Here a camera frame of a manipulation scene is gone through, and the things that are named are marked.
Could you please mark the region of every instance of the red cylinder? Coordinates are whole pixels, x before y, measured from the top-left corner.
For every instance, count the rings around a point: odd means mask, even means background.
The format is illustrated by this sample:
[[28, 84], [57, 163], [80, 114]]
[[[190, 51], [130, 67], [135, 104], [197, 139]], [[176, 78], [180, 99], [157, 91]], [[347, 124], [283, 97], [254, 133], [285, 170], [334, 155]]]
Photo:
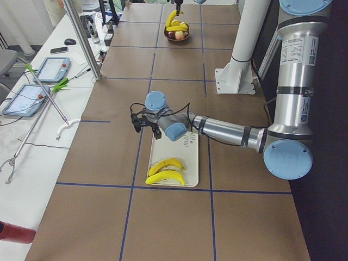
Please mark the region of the red cylinder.
[[36, 231], [0, 221], [0, 240], [30, 244], [33, 242]]

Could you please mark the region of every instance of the black band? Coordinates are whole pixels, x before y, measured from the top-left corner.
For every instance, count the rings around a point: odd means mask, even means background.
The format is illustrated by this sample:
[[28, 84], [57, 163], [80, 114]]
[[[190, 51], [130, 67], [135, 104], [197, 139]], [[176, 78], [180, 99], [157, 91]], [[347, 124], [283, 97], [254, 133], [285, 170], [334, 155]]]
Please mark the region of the black band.
[[301, 17], [296, 17], [290, 20], [286, 20], [280, 24], [278, 24], [278, 30], [285, 27], [289, 26], [291, 24], [296, 24], [296, 23], [307, 23], [307, 22], [322, 22], [322, 23], [328, 23], [328, 18], [320, 15], [313, 15], [313, 16], [301, 16]]
[[306, 97], [313, 96], [314, 88], [299, 86], [278, 86], [277, 94], [302, 94]]
[[266, 138], [267, 138], [267, 128], [264, 129], [263, 134], [262, 134], [262, 138], [261, 138], [261, 143], [260, 143], [260, 148], [258, 153], [263, 153], [263, 149], [265, 147], [266, 144]]
[[203, 117], [200, 121], [200, 125], [198, 126], [198, 133], [199, 135], [203, 135], [203, 128], [204, 128], [204, 125], [206, 124], [206, 121], [207, 121], [208, 117]]
[[272, 132], [267, 130], [267, 134], [273, 137], [289, 140], [311, 140], [313, 135], [295, 135], [295, 134], [284, 134], [278, 132]]
[[248, 146], [248, 141], [249, 141], [249, 137], [250, 137], [250, 130], [251, 130], [251, 128], [249, 126], [244, 126], [243, 137], [241, 138], [241, 143], [240, 143], [240, 145], [242, 147]]
[[248, 61], [251, 61], [251, 58], [250, 58], [249, 60], [246, 60], [246, 61], [240, 61], [240, 60], [235, 59], [235, 58], [233, 57], [233, 55], [232, 55], [232, 59], [235, 60], [235, 61], [237, 61], [237, 62], [239, 62], [239, 63], [247, 63]]

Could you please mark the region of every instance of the computer mouse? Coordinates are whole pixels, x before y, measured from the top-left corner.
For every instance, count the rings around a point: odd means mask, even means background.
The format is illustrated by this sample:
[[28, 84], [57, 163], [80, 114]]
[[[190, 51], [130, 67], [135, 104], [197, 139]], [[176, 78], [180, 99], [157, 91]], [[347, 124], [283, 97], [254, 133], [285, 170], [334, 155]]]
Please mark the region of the computer mouse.
[[65, 39], [64, 44], [65, 45], [75, 45], [76, 41], [74, 39], [68, 38], [68, 39]]

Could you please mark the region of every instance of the white desk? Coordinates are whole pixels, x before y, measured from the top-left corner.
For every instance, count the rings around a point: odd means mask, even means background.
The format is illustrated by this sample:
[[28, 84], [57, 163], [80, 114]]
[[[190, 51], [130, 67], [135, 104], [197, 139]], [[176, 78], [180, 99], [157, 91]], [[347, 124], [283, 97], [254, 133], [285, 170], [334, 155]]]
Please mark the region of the white desk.
[[[101, 49], [107, 50], [102, 41], [105, 33], [102, 32], [100, 20], [97, 21], [97, 28], [101, 42], [95, 45], [89, 39], [94, 55], [97, 55]], [[87, 65], [87, 62], [78, 41], [76, 45], [69, 46], [67, 53], [49, 54], [51, 48], [63, 46], [66, 38], [77, 40], [67, 16], [58, 24], [32, 61], [33, 68], [38, 69], [45, 57], [55, 56], [70, 57], [71, 68], [67, 78], [72, 78], [82, 70]], [[28, 74], [28, 78], [32, 83], [33, 77]], [[13, 91], [17, 91], [24, 83], [28, 83], [28, 81], [26, 77], [22, 76], [14, 86]], [[57, 93], [54, 100], [69, 120], [81, 117], [93, 86], [94, 78], [90, 71], [77, 79], [71, 80], [67, 87]], [[5, 101], [0, 105], [0, 111], [3, 110], [6, 104], [7, 102]], [[37, 116], [22, 118], [13, 124], [0, 127], [0, 164], [14, 156], [21, 143], [17, 139], [22, 140], [25, 137], [35, 117]], [[2, 124], [16, 119], [18, 119], [17, 116], [0, 116]], [[69, 129], [65, 129], [61, 134], [60, 140], [57, 141], [55, 139], [57, 130], [63, 123], [58, 112], [52, 105], [48, 105], [46, 112], [42, 115], [28, 142], [66, 148], [26, 144], [16, 159], [15, 173], [11, 184], [5, 184], [5, 181], [11, 174], [12, 167], [6, 164], [3, 168], [2, 173], [0, 173], [1, 221], [37, 230], [78, 127], [76, 123]], [[0, 241], [0, 260], [23, 261], [30, 246], [31, 244], [24, 245]]]

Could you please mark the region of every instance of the brown bowl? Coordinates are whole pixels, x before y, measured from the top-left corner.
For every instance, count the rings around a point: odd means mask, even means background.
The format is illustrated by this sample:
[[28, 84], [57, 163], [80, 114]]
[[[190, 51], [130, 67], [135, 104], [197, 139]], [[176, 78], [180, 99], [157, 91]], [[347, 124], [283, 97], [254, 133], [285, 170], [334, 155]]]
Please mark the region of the brown bowl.
[[184, 39], [181, 39], [181, 40], [176, 40], [176, 39], [172, 39], [168, 36], [168, 31], [167, 31], [167, 27], [165, 26], [164, 27], [164, 36], [169, 40], [169, 41], [172, 41], [172, 42], [181, 42], [181, 41], [185, 41], [189, 36], [190, 36], [190, 26], [187, 24], [187, 35]]

